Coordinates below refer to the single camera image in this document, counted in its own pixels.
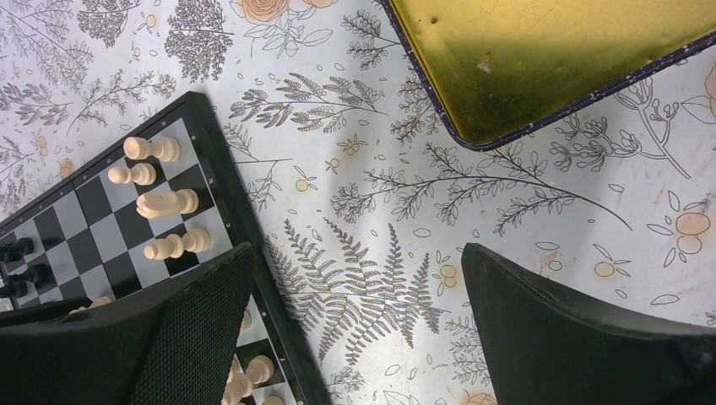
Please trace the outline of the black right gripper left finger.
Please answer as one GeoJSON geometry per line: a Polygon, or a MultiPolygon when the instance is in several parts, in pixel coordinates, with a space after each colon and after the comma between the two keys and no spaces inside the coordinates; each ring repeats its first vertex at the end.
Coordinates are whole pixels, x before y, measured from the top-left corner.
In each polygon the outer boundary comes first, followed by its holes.
{"type": "Polygon", "coordinates": [[[243,243],[108,304],[4,311],[2,403],[220,403],[254,268],[243,243]]]}

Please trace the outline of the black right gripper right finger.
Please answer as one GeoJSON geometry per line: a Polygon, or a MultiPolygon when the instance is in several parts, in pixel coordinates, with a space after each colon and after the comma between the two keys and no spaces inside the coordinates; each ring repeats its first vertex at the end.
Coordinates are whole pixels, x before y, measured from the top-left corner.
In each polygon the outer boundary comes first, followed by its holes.
{"type": "Polygon", "coordinates": [[[612,305],[469,243],[464,282],[500,404],[712,404],[715,331],[612,305]]]}

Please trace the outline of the cream chess piece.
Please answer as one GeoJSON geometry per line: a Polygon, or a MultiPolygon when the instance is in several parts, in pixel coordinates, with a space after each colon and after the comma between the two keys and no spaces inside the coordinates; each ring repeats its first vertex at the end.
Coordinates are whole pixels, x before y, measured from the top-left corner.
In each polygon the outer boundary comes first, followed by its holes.
{"type": "Polygon", "coordinates": [[[184,235],[170,234],[159,238],[144,247],[144,256],[150,260],[165,260],[181,257],[185,252],[199,253],[207,251],[211,239],[206,229],[190,229],[184,235]]]}
{"type": "Polygon", "coordinates": [[[199,206],[198,194],[191,189],[146,192],[137,199],[137,212],[146,219],[194,213],[199,206]]]}

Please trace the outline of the black grey chess board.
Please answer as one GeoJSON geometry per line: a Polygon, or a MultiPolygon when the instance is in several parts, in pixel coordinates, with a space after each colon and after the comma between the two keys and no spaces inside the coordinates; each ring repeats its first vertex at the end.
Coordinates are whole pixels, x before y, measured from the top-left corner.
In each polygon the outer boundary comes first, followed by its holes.
{"type": "Polygon", "coordinates": [[[38,286],[11,299],[12,307],[19,310],[75,296],[121,298],[249,242],[258,264],[247,307],[250,327],[239,335],[236,355],[240,365],[247,365],[263,354],[274,361],[276,369],[249,402],[259,404],[276,396],[286,404],[329,403],[306,338],[279,295],[258,222],[207,96],[184,94],[132,135],[149,143],[174,138],[181,150],[174,162],[166,163],[152,155],[146,159],[156,173],[149,187],[110,181],[111,170],[134,166],[122,143],[115,143],[2,222],[3,244],[25,237],[35,244],[33,253],[2,265],[2,275],[17,275],[32,265],[47,270],[38,286]],[[198,209],[145,219],[137,213],[136,201],[149,189],[192,189],[198,194],[198,209]],[[144,247],[150,242],[196,228],[209,233],[207,251],[185,252],[165,260],[144,256],[144,247]]]}

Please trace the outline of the gold tin box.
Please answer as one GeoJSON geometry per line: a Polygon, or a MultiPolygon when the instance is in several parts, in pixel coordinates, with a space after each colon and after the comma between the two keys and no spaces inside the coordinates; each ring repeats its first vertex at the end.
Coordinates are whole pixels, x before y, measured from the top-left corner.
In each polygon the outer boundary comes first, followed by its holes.
{"type": "Polygon", "coordinates": [[[386,1],[460,146],[501,147],[715,42],[712,1],[386,1]]]}

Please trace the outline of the black chess pawn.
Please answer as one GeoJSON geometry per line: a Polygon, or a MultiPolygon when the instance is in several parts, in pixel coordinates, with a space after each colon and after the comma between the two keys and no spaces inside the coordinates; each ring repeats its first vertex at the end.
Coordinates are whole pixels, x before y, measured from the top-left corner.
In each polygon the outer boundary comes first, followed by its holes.
{"type": "Polygon", "coordinates": [[[17,262],[33,253],[35,244],[31,238],[20,238],[12,243],[1,244],[1,263],[17,262]]]}

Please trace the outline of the floral table mat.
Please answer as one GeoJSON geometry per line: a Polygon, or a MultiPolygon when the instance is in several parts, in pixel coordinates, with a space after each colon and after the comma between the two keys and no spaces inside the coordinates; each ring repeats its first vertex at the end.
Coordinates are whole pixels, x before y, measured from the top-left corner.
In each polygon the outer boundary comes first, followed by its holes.
{"type": "Polygon", "coordinates": [[[186,90],[212,101],[338,403],[492,394],[479,242],[599,299],[715,325],[709,48],[511,146],[459,147],[372,1],[4,1],[1,214],[186,90]]]}

